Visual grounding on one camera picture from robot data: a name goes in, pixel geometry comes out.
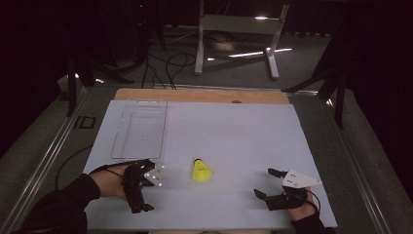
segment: gray carpet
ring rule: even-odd
[[[186,33],[192,30],[193,28],[168,28],[167,40],[170,42],[176,38],[170,37],[168,33]],[[225,39],[221,34],[211,33],[209,36],[217,40]],[[295,35],[284,35],[279,42],[278,49],[290,48],[292,50],[276,53],[281,78],[279,81],[274,81],[269,78],[262,56],[228,58],[228,55],[232,54],[260,52],[271,41],[269,37],[256,38],[257,40],[248,42],[206,43],[206,58],[215,58],[215,60],[205,61],[203,75],[194,75],[194,65],[190,65],[184,67],[173,78],[173,83],[177,88],[188,86],[246,89],[287,88],[310,77],[329,41],[328,37],[298,38]],[[188,36],[174,43],[168,43],[169,50],[166,52],[161,51],[160,45],[154,43],[150,49],[150,55],[167,60],[170,56],[179,53],[177,50],[194,55],[196,48],[197,38]],[[162,88],[163,86],[160,85],[162,81],[169,88],[166,63],[154,57],[149,59],[149,64],[154,68],[149,69],[147,73],[145,87],[152,87],[152,82],[154,82],[157,84],[156,87]],[[185,56],[171,60],[171,62],[180,64],[185,61]],[[168,69],[170,74],[174,74],[179,67],[170,65]],[[137,70],[126,74],[126,78],[135,81],[135,84],[127,86],[117,84],[104,75],[97,75],[97,78],[107,82],[96,84],[94,88],[86,91],[85,100],[75,116],[95,117],[94,128],[71,129],[48,176],[39,187],[37,195],[33,197],[33,202],[54,188],[56,171],[69,155],[94,143],[107,104],[114,97],[116,90],[121,87],[140,87],[144,70],[145,65],[142,65]],[[66,89],[64,79],[61,81],[61,86],[63,90]],[[316,91],[319,86],[320,83],[316,83],[306,90]],[[371,218],[376,214],[371,214],[368,204],[365,204],[366,198],[360,192],[365,189],[365,186],[360,187],[357,183],[359,177],[355,175],[354,161],[349,160],[349,154],[355,156],[363,171],[368,189],[373,192],[374,201],[378,203],[391,233],[413,233],[412,204],[396,179],[386,154],[357,106],[352,92],[346,91],[344,131],[339,130],[334,124],[331,117],[332,110],[326,106],[325,101],[306,95],[290,96],[290,101],[297,110],[336,215],[339,225],[336,228],[337,233],[386,233],[378,231],[374,218]],[[30,175],[47,154],[59,128],[67,121],[66,107],[65,101],[56,100],[52,103],[1,159],[0,223],[3,223]],[[64,186],[83,170],[88,154],[89,151],[86,150],[67,164],[62,171],[59,186]],[[32,203],[26,204],[26,208],[28,209],[31,205]]]

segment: yellow object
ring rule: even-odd
[[[212,170],[201,159],[194,161],[194,172],[192,172],[192,179],[197,182],[204,182],[212,176]]]

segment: person's left hand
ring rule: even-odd
[[[101,197],[115,196],[128,201],[124,187],[122,186],[122,176],[128,166],[129,165],[123,165],[107,169],[112,173],[99,171],[89,175],[99,187]]]

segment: white board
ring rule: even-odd
[[[120,162],[110,155],[124,106],[122,100],[109,104],[85,173]],[[267,169],[322,180],[292,105],[169,102],[165,131],[163,186],[143,189],[155,210],[132,214],[123,200],[100,198],[86,209],[90,229],[285,229],[287,211],[268,211],[253,192],[282,193],[282,179]],[[196,158],[213,170],[204,183],[191,179]],[[324,225],[337,226],[323,186],[312,191]]]

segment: black sleeve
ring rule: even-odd
[[[50,192],[36,203],[21,231],[16,233],[36,233],[33,230],[39,229],[48,230],[47,233],[86,233],[88,222],[84,209],[99,197],[96,183],[82,174],[62,190]]]
[[[296,234],[333,234],[332,228],[325,228],[319,219],[319,213],[315,213],[298,221],[291,221]]]

